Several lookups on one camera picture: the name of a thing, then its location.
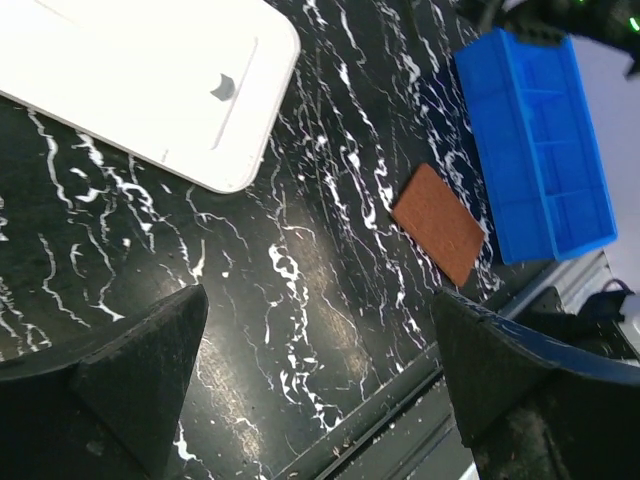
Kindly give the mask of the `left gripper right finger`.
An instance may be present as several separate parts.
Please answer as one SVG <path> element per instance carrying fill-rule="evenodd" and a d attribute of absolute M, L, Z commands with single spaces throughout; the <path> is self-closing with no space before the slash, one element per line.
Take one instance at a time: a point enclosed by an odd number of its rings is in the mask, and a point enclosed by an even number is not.
<path fill-rule="evenodd" d="M 505 318 L 443 289 L 434 322 L 462 443 L 482 479 L 639 475 L 639 298 Z"/>

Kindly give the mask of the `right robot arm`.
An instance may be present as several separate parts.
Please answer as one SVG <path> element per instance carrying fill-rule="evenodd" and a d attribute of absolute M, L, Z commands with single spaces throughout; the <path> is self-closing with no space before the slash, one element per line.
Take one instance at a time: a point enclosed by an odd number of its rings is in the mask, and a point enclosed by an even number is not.
<path fill-rule="evenodd" d="M 558 47 L 568 36 L 586 38 L 628 54 L 628 80 L 639 76 L 639 3 L 634 0 L 458 1 L 456 13 L 476 30 L 500 28 L 522 44 Z"/>

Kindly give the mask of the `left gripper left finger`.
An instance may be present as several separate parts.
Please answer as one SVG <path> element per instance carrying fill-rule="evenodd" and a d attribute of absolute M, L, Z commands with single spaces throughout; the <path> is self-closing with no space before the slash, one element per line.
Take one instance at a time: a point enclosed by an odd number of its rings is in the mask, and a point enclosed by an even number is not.
<path fill-rule="evenodd" d="M 4 479 L 160 479 L 208 315 L 201 285 L 1 364 Z"/>

